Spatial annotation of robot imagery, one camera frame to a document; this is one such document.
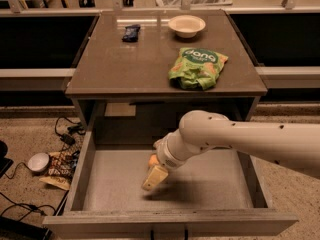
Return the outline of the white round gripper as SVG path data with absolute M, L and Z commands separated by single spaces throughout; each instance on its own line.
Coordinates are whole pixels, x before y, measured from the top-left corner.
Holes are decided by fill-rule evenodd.
M 179 132 L 168 133 L 153 144 L 160 165 L 153 165 L 142 184 L 142 188 L 151 191 L 169 175 L 168 170 L 175 170 L 185 164 L 185 146 Z

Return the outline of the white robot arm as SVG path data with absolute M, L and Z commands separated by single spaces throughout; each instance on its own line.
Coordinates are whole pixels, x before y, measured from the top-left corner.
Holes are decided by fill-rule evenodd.
M 270 163 L 320 177 L 320 125 L 231 121 L 218 113 L 186 113 L 176 131 L 155 142 L 157 163 L 142 184 L 150 191 L 190 158 L 230 148 Z

